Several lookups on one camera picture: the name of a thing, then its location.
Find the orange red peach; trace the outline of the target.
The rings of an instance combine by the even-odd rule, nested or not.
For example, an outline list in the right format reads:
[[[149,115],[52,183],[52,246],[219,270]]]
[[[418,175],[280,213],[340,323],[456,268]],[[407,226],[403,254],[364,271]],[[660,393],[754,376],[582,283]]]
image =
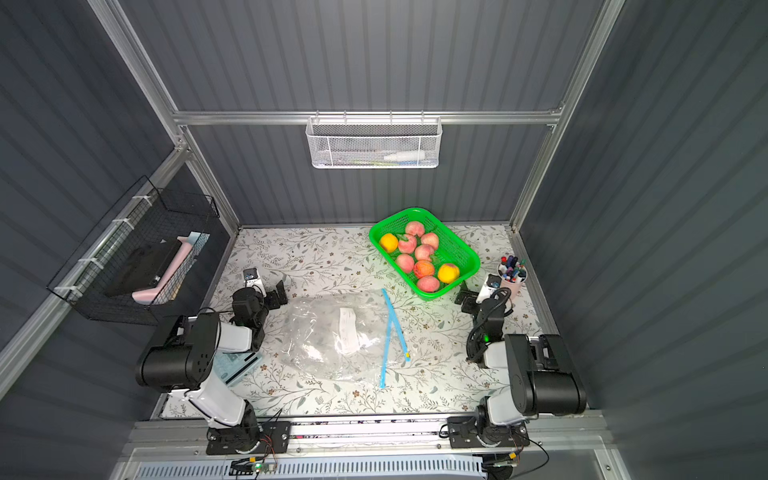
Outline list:
[[[434,276],[435,275],[434,264],[427,260],[419,260],[414,264],[413,273],[419,279],[428,277],[428,276]]]

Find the pink peach with leaf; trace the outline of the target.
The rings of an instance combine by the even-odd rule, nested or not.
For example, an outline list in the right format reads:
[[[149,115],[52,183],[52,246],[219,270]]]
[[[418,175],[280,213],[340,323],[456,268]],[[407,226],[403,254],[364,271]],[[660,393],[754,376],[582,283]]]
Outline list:
[[[404,234],[399,237],[398,250],[402,254],[410,255],[418,246],[418,239],[410,234]]]

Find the clear zip-top bag blue zipper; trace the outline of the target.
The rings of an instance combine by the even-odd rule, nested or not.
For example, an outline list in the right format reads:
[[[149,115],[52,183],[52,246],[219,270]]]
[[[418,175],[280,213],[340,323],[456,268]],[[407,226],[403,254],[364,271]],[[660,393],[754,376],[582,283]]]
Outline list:
[[[298,299],[277,339],[278,359],[317,379],[384,388],[389,370],[414,361],[384,289]]]

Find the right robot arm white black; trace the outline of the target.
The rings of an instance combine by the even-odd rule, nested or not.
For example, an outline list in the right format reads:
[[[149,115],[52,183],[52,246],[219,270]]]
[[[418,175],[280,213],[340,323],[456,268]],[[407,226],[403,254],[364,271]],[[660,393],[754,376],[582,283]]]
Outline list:
[[[447,420],[445,434],[453,448],[509,447],[529,444],[526,421],[540,414],[578,415],[587,393],[561,336],[505,334],[513,313],[512,289],[490,276],[479,292],[462,287],[455,303],[472,317],[465,342],[467,361],[502,371],[508,382],[480,400],[469,416]]]

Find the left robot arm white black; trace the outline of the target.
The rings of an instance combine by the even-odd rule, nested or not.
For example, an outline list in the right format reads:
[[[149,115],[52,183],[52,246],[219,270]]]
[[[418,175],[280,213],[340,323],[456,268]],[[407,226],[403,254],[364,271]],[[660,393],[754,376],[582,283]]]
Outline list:
[[[234,292],[231,320],[222,321],[215,310],[165,319],[142,352],[137,383],[180,399],[203,415],[207,454],[267,454],[281,448],[275,442],[287,434],[278,422],[261,424],[253,406],[231,391],[213,364],[218,353],[258,353],[269,312],[287,303],[283,281],[263,291],[253,280]]]

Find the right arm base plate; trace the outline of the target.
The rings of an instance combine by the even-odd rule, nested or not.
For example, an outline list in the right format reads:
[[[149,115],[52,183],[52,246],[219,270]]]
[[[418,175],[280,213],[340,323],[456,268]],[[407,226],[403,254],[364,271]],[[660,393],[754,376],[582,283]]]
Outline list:
[[[453,449],[504,448],[521,450],[530,445],[524,423],[494,425],[477,416],[447,419],[447,438]]]

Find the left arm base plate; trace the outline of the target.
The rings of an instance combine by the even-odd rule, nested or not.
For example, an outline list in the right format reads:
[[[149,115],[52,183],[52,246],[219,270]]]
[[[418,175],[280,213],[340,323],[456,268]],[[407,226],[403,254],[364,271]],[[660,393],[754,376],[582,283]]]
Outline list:
[[[258,426],[209,428],[206,433],[206,454],[261,456],[286,453],[291,427],[292,424],[289,421],[275,421],[260,423]]]

